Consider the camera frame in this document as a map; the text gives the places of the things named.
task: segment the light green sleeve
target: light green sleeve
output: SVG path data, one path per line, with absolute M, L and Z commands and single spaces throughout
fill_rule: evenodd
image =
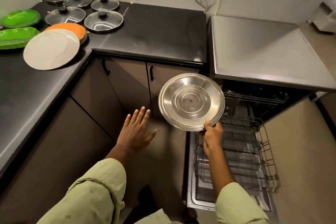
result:
M 126 172 L 112 158 L 99 161 L 69 188 L 38 224 L 118 223 L 126 189 Z
M 268 223 L 264 211 L 236 182 L 222 188 L 216 202 L 216 215 L 218 223 L 224 224 Z

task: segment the dishwasher rack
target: dishwasher rack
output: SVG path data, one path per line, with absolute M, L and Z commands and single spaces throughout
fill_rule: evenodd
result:
M 222 116 L 222 148 L 235 180 L 247 190 L 277 192 L 280 187 L 266 128 L 261 119 Z M 195 134 L 195 173 L 211 183 L 203 139 Z

